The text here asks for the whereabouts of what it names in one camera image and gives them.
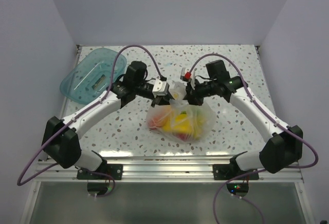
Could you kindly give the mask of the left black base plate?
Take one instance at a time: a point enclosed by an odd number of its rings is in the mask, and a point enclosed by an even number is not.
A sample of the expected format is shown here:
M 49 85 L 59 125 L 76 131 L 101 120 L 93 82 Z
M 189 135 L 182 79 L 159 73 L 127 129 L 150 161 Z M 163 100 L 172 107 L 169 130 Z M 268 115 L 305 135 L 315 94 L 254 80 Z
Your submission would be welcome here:
M 123 174 L 122 164 L 103 164 L 96 171 L 79 169 L 77 173 L 78 180 L 121 180 Z

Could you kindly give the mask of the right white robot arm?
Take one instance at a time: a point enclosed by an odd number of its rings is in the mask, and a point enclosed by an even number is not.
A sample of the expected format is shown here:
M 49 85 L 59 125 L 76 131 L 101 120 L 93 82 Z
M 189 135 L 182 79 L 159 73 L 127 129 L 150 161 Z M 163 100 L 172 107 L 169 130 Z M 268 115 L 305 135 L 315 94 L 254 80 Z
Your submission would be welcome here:
M 196 80 L 194 73 L 181 73 L 181 79 L 187 82 L 185 100 L 202 105 L 205 97 L 224 98 L 252 123 L 265 141 L 260 151 L 242 152 L 230 159 L 228 174 L 231 177 L 241 179 L 256 169 L 274 174 L 301 159 L 303 131 L 300 127 L 289 126 L 259 103 L 241 76 L 230 76 L 224 61 L 208 63 L 206 69 L 209 80 L 202 83 Z

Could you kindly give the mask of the yellow fake banana bunch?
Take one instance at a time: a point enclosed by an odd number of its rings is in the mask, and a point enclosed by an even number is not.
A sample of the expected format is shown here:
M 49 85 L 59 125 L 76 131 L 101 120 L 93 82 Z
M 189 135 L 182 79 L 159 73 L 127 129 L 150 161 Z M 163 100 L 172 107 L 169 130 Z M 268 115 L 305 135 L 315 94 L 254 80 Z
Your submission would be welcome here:
M 202 135 L 202 130 L 196 120 L 189 118 L 186 114 L 180 114 L 175 118 L 169 118 L 166 124 L 161 127 L 161 130 L 182 141 L 197 140 Z

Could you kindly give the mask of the aluminium mounting rail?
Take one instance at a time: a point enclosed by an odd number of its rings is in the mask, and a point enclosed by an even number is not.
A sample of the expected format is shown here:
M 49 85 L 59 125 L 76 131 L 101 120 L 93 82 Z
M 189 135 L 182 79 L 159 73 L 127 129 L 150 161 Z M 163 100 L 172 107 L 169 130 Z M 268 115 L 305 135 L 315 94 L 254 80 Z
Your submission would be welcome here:
M 154 157 L 108 157 L 109 164 L 122 164 L 121 180 L 116 182 L 224 182 L 214 180 L 214 164 L 228 164 L 230 156 L 154 156 Z M 79 182 L 78 170 L 73 166 L 67 169 L 59 165 L 48 169 L 35 178 L 40 182 Z M 250 183 L 303 182 L 298 169 L 283 169 L 276 174 L 259 173 L 259 180 Z

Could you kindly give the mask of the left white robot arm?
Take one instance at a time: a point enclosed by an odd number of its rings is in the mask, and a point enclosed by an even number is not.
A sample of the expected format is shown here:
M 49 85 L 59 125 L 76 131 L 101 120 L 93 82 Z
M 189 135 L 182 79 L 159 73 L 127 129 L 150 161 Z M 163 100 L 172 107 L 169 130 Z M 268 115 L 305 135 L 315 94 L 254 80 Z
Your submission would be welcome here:
M 96 152 L 84 151 L 79 140 L 106 116 L 115 113 L 132 102 L 137 96 L 152 100 L 152 105 L 167 105 L 172 95 L 165 77 L 154 83 L 145 80 L 147 66 L 133 61 L 126 73 L 118 77 L 97 99 L 78 112 L 62 119 L 50 118 L 46 123 L 42 150 L 58 165 L 87 169 L 95 179 L 106 175 L 105 160 Z

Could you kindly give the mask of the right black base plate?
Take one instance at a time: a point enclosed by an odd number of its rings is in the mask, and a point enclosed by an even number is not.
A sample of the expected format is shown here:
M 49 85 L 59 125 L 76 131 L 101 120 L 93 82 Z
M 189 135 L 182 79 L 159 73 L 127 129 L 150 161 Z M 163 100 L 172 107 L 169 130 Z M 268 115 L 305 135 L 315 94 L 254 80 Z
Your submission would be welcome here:
M 213 164 L 212 172 L 214 180 L 229 180 L 246 173 L 250 173 L 250 175 L 241 179 L 249 177 L 249 180 L 259 180 L 259 173 L 256 173 L 256 170 L 242 171 L 240 169 L 234 169 L 230 164 Z

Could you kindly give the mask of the clear plastic bag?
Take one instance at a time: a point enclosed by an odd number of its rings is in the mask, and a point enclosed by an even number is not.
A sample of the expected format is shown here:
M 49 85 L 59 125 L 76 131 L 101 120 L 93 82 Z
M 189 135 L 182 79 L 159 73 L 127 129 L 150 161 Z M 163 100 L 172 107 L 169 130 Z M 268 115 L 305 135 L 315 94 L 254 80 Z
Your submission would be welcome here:
M 175 82 L 169 89 L 173 100 L 168 105 L 150 107 L 146 117 L 149 129 L 178 142 L 194 142 L 206 137 L 212 130 L 216 115 L 204 102 L 201 106 L 191 105 L 184 100 L 183 83 Z

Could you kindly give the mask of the red orange fake mango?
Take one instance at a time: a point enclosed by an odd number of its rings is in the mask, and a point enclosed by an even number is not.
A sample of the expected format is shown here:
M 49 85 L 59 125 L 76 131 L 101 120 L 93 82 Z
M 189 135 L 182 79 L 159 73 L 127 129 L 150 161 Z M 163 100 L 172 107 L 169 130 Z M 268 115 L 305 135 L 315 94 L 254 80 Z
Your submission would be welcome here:
M 154 115 L 148 121 L 148 126 L 150 129 L 161 128 L 166 124 L 168 118 L 169 118 L 169 116 L 165 115 L 165 114 Z

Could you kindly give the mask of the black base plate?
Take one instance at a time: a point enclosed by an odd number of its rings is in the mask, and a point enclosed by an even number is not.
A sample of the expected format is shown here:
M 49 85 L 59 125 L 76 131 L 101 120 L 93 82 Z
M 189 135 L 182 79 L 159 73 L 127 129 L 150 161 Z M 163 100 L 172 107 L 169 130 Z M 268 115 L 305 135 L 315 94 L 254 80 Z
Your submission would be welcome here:
M 121 180 L 123 174 L 122 164 L 103 164 L 96 171 L 79 169 L 77 173 L 78 180 Z
M 213 164 L 212 172 L 214 180 L 229 180 L 246 173 L 250 173 L 250 175 L 241 179 L 249 177 L 249 180 L 259 180 L 259 173 L 256 173 L 256 170 L 242 171 L 240 169 L 234 169 L 230 164 Z

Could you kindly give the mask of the blue plastic fruit tray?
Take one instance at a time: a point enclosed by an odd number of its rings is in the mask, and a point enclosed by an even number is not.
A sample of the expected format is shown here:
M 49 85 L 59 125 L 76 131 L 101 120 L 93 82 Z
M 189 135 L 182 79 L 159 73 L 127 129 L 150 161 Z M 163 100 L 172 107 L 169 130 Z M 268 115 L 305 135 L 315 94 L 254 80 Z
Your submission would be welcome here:
M 116 80 L 125 73 L 127 60 L 120 55 L 115 70 L 112 66 L 117 52 L 99 48 L 92 50 L 62 81 L 60 92 L 79 104 L 88 104 L 108 87 L 110 78 Z

